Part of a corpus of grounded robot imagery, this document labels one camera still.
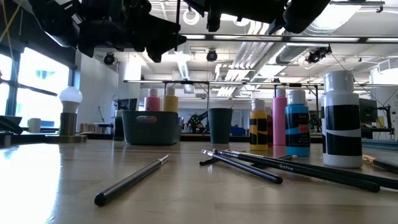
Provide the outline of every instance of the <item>ceiling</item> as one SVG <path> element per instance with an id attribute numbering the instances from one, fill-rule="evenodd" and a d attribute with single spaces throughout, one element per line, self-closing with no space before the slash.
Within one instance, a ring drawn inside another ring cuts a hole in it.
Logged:
<path id="1" fill-rule="evenodd" d="M 68 0 L 57 0 L 59 3 L 67 2 Z M 153 16 L 161 19 L 167 19 L 175 22 L 176 18 L 176 0 L 173 1 L 151 1 Z M 348 19 L 345 24 L 335 30 L 331 35 L 385 35 L 398 36 L 398 0 L 385 0 L 384 11 L 376 13 L 378 7 L 362 7 L 353 16 Z M 27 1 L 24 3 L 24 8 L 30 8 Z M 199 18 L 195 25 L 188 25 L 184 21 L 184 13 L 188 9 L 183 2 L 180 13 L 180 25 L 182 34 L 206 34 L 206 17 Z M 194 12 L 189 12 L 187 17 L 194 18 Z M 217 34 L 247 34 L 250 32 L 251 24 L 246 26 L 237 26 L 234 21 L 221 21 L 221 27 Z M 183 46 L 185 54 L 190 55 L 190 59 L 186 62 L 186 67 L 191 74 L 196 71 L 211 71 L 214 72 L 216 66 L 221 64 L 228 64 L 234 62 L 237 54 L 240 53 L 242 42 L 222 42 L 222 41 L 188 41 Z M 259 57 L 268 57 L 270 50 L 264 52 Z M 209 49 L 215 49 L 218 54 L 216 62 L 207 62 L 206 55 Z M 331 44 L 333 55 L 327 56 L 319 63 L 309 65 L 304 62 L 304 58 L 308 55 L 308 51 L 295 58 L 294 61 L 286 66 L 279 73 L 273 74 L 275 78 L 279 78 L 282 82 L 322 82 L 322 77 L 328 72 L 341 70 L 343 66 L 345 69 L 352 69 L 355 71 L 354 75 L 360 83 L 369 81 L 369 68 L 377 65 L 377 62 L 386 60 L 388 57 L 398 56 L 398 44 Z M 95 55 L 98 60 L 101 60 L 106 52 L 114 51 L 113 49 L 96 49 Z M 131 58 L 138 58 L 142 65 L 142 75 L 145 79 L 150 80 L 155 78 L 157 80 L 169 79 L 172 77 L 174 71 L 180 69 L 181 63 L 177 63 L 173 57 L 163 56 L 161 63 L 152 62 L 144 53 L 136 53 L 132 49 L 130 52 L 116 52 L 115 57 L 120 62 L 128 62 Z M 248 72 L 247 77 L 250 79 L 255 74 L 259 73 L 261 69 L 261 61 L 252 68 L 253 71 Z M 273 76 L 268 79 L 264 78 L 261 82 L 269 82 Z"/>

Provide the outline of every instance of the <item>wooden table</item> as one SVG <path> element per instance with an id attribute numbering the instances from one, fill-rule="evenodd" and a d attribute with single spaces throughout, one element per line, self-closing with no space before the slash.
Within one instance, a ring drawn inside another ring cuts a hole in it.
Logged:
<path id="1" fill-rule="evenodd" d="M 248 143 L 231 143 L 235 151 Z M 398 223 L 398 191 L 379 193 L 290 174 L 270 183 L 226 164 L 200 167 L 208 142 L 167 147 L 34 144 L 0 150 L 0 223 Z M 283 148 L 274 149 L 277 156 Z M 396 152 L 364 152 L 398 162 Z M 105 207 L 93 197 L 157 158 L 170 160 Z M 322 164 L 321 145 L 309 159 Z M 397 178 L 364 166 L 359 172 Z"/>

